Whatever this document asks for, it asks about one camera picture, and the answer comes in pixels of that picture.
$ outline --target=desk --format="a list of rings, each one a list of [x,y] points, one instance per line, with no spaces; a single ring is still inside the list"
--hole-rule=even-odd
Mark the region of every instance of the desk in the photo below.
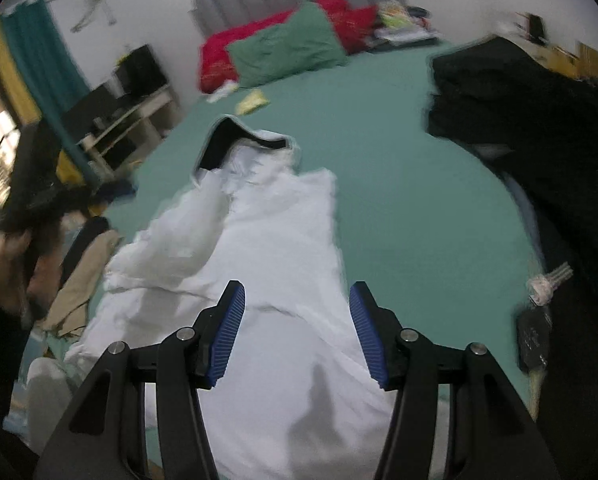
[[[95,162],[95,171],[99,176],[110,180],[143,161],[180,119],[181,113],[170,86],[165,85],[125,111],[103,132],[88,134],[79,144]],[[135,149],[118,166],[112,168],[105,158],[106,154],[126,137],[135,145]]]

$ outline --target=white cloth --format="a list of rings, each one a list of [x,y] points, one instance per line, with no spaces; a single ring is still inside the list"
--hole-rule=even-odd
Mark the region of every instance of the white cloth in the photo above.
[[[44,450],[72,398],[70,380],[57,360],[39,357],[31,362],[26,380],[28,446],[38,455]]]
[[[246,309],[225,376],[199,392],[219,472],[235,480],[372,478],[394,395],[370,378],[350,318],[333,243],[335,178],[327,170],[295,175],[292,161],[291,150],[257,150],[246,168],[229,164],[230,212],[205,266],[177,286],[164,283],[170,290],[107,294],[66,361],[87,370],[115,340],[159,343],[239,280]],[[108,270],[108,288],[118,287],[123,269]],[[146,423],[155,422],[147,386]]]
[[[106,266],[106,288],[157,286],[172,290],[213,253],[228,214],[220,173],[182,194],[172,207],[135,235]]]

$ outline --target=shelf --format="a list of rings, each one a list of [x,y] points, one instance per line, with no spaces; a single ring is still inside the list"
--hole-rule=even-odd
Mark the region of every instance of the shelf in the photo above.
[[[139,124],[140,122],[142,122],[144,119],[140,118],[137,121],[135,121],[134,123],[132,123],[130,126],[128,126],[127,128],[124,129],[123,132],[121,132],[120,135],[118,135],[115,140],[113,140],[108,146],[106,146],[106,148],[104,148],[103,150],[100,151],[101,156],[106,155],[106,153],[108,153],[110,151],[110,149],[119,142],[119,140],[123,139],[130,130],[132,130],[135,126],[137,126],[137,124]]]
[[[95,139],[92,141],[92,144],[90,145],[91,148],[95,147],[95,145],[102,140],[104,137],[106,137],[109,133],[111,133],[112,130],[114,130],[116,127],[119,126],[119,124],[121,124],[124,120],[126,120],[130,115],[132,115],[132,113],[136,112],[139,107],[141,105],[135,105],[132,108],[130,108],[130,110],[128,110],[127,112],[125,112],[119,119],[117,119],[114,123],[112,123],[108,128],[106,128],[103,133],[101,133],[98,137],[95,137]]]

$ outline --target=bed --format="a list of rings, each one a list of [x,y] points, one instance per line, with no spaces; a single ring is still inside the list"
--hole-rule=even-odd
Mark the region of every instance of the bed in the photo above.
[[[191,13],[209,35],[298,1],[193,0]],[[485,343],[527,401],[512,313],[538,270],[532,245],[504,185],[472,155],[425,131],[428,60],[450,48],[362,53],[345,67],[266,84],[261,89],[270,104],[243,121],[294,137],[299,171],[325,167],[335,174],[336,242],[348,285],[365,280],[381,306],[435,343]],[[189,183],[209,128],[234,113],[247,92],[216,104],[200,99],[138,168],[136,200],[106,211],[127,240]],[[91,301],[90,316],[102,294]],[[149,449],[156,446],[152,435]]]

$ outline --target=teal curtain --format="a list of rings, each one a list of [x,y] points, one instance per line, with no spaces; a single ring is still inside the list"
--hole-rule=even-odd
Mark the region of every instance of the teal curtain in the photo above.
[[[68,53],[46,2],[19,4],[0,19],[10,55],[39,110],[84,180],[96,186],[99,179],[61,119],[90,89]]]

